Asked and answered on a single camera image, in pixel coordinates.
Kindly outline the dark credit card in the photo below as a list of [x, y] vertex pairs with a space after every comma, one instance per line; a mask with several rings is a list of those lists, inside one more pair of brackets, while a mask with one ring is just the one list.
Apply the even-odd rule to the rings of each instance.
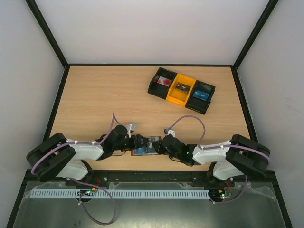
[[175, 89], [183, 93], [189, 93], [191, 86], [178, 82]]
[[148, 139], [148, 143], [146, 145], [146, 154], [148, 155], [157, 154], [152, 144], [160, 139], [159, 136], [152, 136], [152, 137], [148, 137], [147, 139]]

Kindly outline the blue credit card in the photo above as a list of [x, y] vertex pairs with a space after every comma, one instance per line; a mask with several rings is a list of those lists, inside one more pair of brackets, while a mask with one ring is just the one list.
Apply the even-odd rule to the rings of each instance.
[[134, 150], [133, 150], [133, 155], [134, 155], [134, 156], [137, 156], [137, 155], [145, 155], [146, 152], [147, 152], [147, 146], [144, 145], [144, 146], [141, 147], [141, 148], [134, 149]]

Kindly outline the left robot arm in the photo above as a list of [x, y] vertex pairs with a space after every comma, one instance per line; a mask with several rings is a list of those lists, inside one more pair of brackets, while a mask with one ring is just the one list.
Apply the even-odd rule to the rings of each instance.
[[56, 133], [27, 154], [31, 173], [40, 182], [56, 177], [82, 180], [89, 174], [85, 160], [101, 161], [111, 157], [114, 151], [132, 151], [148, 144], [146, 137], [131, 134], [132, 127], [118, 125], [91, 142], [73, 141]]

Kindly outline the brown leather card holder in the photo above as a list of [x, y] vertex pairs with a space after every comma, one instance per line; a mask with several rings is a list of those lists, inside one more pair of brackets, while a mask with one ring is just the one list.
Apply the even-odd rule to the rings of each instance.
[[142, 148], [134, 149], [131, 151], [132, 156], [144, 156], [144, 155], [158, 155], [154, 149], [152, 143], [161, 139], [160, 136], [148, 137], [148, 143]]

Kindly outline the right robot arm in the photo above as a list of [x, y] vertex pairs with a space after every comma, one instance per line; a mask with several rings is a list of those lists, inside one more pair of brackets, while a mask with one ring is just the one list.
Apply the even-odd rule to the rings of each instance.
[[239, 134], [210, 145], [184, 144], [169, 134], [153, 142], [152, 146], [158, 154], [175, 158], [190, 167], [209, 163], [207, 180], [212, 186], [240, 175], [265, 178], [271, 162], [267, 147]]

